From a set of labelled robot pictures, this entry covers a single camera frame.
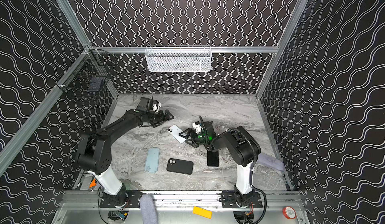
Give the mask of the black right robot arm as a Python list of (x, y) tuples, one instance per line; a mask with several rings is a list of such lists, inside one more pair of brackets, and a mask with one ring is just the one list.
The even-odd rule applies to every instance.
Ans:
[(178, 136), (194, 148), (204, 146), (207, 151), (207, 166), (210, 167), (219, 166), (219, 151), (227, 149), (237, 165), (237, 181), (233, 195), (235, 203), (241, 207), (251, 204), (255, 193), (253, 170), (261, 147), (244, 127), (229, 128), (221, 134), (216, 134), (211, 127), (200, 127), (199, 131), (189, 128)]

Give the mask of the white smartphone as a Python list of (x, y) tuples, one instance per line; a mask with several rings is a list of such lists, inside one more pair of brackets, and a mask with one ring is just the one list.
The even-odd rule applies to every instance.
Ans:
[(185, 138), (180, 136), (180, 134), (182, 133), (182, 130), (178, 126), (173, 125), (167, 131), (179, 143), (184, 143), (186, 141)]

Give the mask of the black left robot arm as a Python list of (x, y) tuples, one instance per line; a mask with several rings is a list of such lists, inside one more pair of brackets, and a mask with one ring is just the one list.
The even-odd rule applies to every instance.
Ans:
[(126, 187), (116, 177), (112, 170), (111, 146), (128, 131), (142, 127), (156, 128), (174, 119), (168, 110), (152, 111), (128, 110), (113, 123), (84, 134), (79, 141), (75, 162), (85, 171), (92, 174), (102, 186), (104, 198), (109, 199), (116, 207), (122, 207), (127, 202)]

